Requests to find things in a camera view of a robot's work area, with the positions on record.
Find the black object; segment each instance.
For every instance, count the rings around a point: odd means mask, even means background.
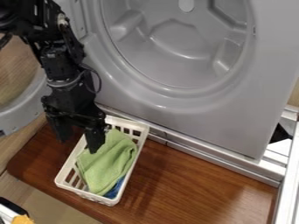
[[[64,12],[53,0],[0,0],[0,33],[6,34],[0,40],[3,46],[11,34],[19,36],[45,69],[52,93],[42,103],[60,142],[73,134],[76,125],[85,129],[87,147],[95,153],[105,143],[106,115],[94,104],[98,91],[91,72],[95,71],[82,64],[84,46]]]
[[[285,139],[293,139],[291,135],[278,123],[273,133],[270,143],[277,143]]]
[[[29,214],[27,213],[26,210],[24,210],[22,207],[17,206],[16,204],[12,203],[11,201],[9,201],[5,198],[0,197],[0,205],[3,205],[5,207],[9,208],[11,211],[14,211],[17,214],[20,214],[20,215],[26,214],[29,217]]]

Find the green towel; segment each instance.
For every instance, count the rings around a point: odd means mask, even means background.
[[[117,129],[107,133],[105,144],[95,154],[84,150],[77,164],[89,191],[102,196],[111,190],[127,174],[136,153],[136,144]]]

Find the white plastic basket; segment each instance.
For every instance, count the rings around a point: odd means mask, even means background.
[[[139,158],[141,150],[143,149],[143,145],[149,134],[150,128],[145,124],[132,122],[110,115],[107,116],[106,123],[110,124],[112,129],[118,129],[119,131],[122,131],[126,135],[128,135],[136,143],[138,150],[136,154],[136,159],[133,162],[128,173],[126,174],[126,177],[123,180],[121,189],[117,193],[117,196],[114,199],[108,199],[88,191],[88,187],[86,183],[83,181],[83,178],[80,176],[79,169],[76,165],[77,156],[85,149],[87,145],[84,136],[79,140],[73,152],[71,153],[65,164],[62,166],[59,174],[55,178],[55,184],[57,187],[66,189],[70,192],[77,193],[79,196],[81,196],[81,198],[95,201],[103,205],[112,207],[121,200],[123,191],[126,188],[131,173],[135,167],[136,161]]]

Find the cable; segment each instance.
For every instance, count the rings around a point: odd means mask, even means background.
[[[5,35],[0,39],[0,51],[10,42],[12,39],[12,34],[10,32],[5,33]]]
[[[85,86],[87,87],[87,90],[93,94],[98,94],[100,93],[101,91],[101,77],[100,75],[98,74],[97,71],[95,71],[93,68],[91,68],[90,66],[86,65],[86,64],[81,64],[80,65],[81,68],[85,69],[85,70],[88,70],[89,72],[93,73],[96,75],[96,77],[98,78],[98,81],[99,81],[99,87],[96,91],[93,91],[93,89],[91,89],[87,84],[85,84]]]

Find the washing machine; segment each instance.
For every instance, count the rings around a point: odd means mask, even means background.
[[[299,72],[297,0],[57,2],[101,75],[96,102],[262,157]]]

